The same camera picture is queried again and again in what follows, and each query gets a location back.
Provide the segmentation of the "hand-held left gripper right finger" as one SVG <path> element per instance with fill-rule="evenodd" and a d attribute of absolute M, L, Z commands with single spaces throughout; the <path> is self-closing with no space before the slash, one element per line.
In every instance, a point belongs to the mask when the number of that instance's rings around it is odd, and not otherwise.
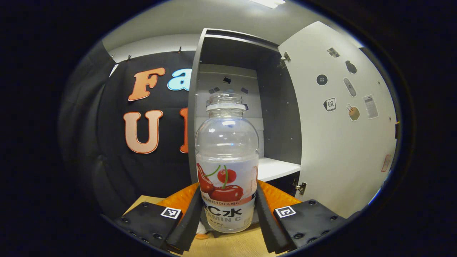
<path fill-rule="evenodd" d="M 276 254 L 310 248 L 349 222 L 317 200 L 301 202 L 262 181 L 256 209 L 267 251 Z"/>

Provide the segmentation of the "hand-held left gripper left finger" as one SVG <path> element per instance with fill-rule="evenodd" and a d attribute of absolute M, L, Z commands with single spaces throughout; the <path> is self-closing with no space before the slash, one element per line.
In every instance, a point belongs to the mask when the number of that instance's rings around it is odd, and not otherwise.
<path fill-rule="evenodd" d="M 190 250 L 201 210 L 199 183 L 194 183 L 158 203 L 140 202 L 113 226 L 153 250 L 183 254 Z"/>

